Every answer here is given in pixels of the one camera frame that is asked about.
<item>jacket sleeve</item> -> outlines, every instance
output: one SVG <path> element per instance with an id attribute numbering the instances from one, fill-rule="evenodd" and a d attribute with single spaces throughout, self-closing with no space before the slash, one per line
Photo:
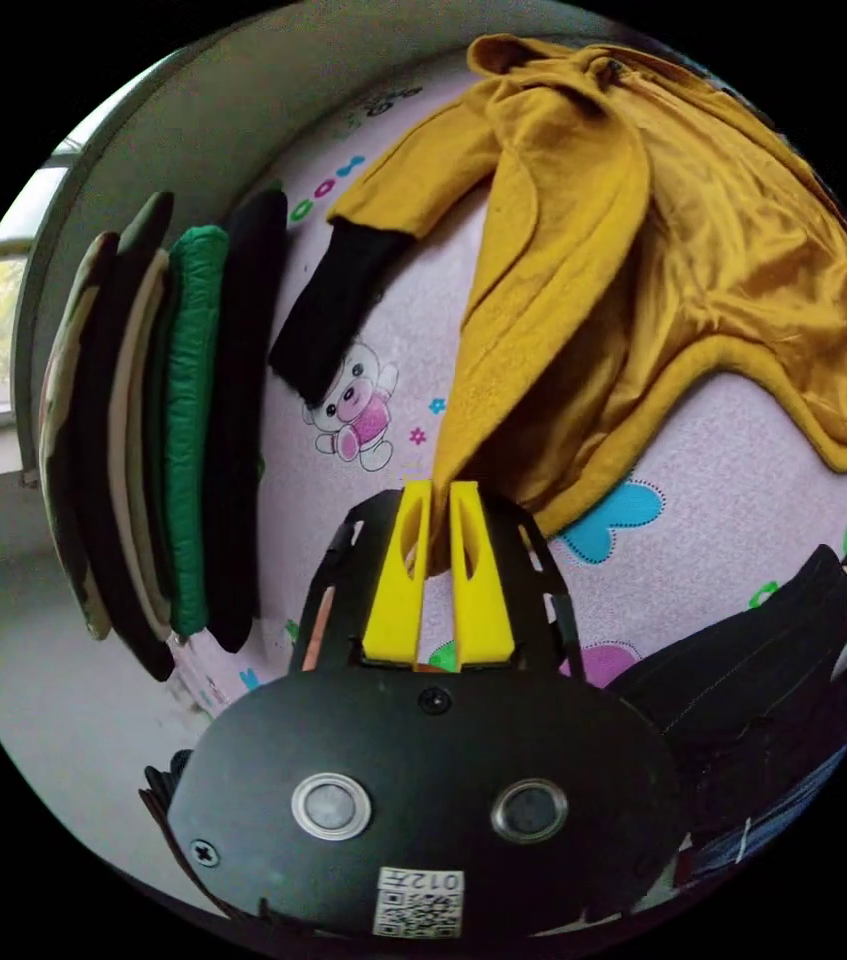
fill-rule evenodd
<path id="1" fill-rule="evenodd" d="M 310 406 L 326 395 L 380 276 L 492 174 L 499 146 L 481 83 L 411 129 L 330 210 L 333 232 L 293 305 L 270 366 Z"/>

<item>screw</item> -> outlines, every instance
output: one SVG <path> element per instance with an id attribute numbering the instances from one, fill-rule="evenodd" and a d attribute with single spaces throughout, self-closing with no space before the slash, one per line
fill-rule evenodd
<path id="1" fill-rule="evenodd" d="M 216 852 L 212 843 L 207 843 L 205 840 L 194 840 L 190 844 L 190 853 L 201 867 L 219 866 L 220 855 Z"/>
<path id="2" fill-rule="evenodd" d="M 420 709 L 431 717 L 438 717 L 450 709 L 453 701 L 442 687 L 427 687 L 419 698 Z"/>

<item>camera lens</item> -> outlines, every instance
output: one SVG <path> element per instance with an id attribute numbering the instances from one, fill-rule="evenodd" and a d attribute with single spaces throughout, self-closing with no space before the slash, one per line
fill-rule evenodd
<path id="1" fill-rule="evenodd" d="M 338 773 L 307 777 L 293 791 L 291 809 L 297 824 L 320 840 L 351 840 L 363 832 L 372 813 L 367 792 Z"/>
<path id="2" fill-rule="evenodd" d="M 493 805 L 493 829 L 512 843 L 540 843 L 566 821 L 566 794 L 548 780 L 521 780 L 507 787 Z"/>

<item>white wall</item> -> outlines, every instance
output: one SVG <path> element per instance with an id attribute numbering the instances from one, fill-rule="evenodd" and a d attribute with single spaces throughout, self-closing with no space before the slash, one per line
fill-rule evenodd
<path id="1" fill-rule="evenodd" d="M 0 562 L 0 741 L 10 759 L 94 853 L 218 913 L 137 795 L 143 768 L 167 769 L 208 722 L 181 689 L 152 681 L 115 636 L 90 638 L 52 553 Z"/>

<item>green folded garment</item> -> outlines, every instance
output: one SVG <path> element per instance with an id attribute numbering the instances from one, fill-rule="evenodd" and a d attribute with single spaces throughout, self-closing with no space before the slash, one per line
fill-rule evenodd
<path id="1" fill-rule="evenodd" d="M 181 636 L 206 627 L 203 468 L 213 394 L 220 291 L 229 238 L 219 227 L 193 227 L 170 251 L 179 296 L 166 377 L 164 509 L 172 559 L 171 623 Z"/>

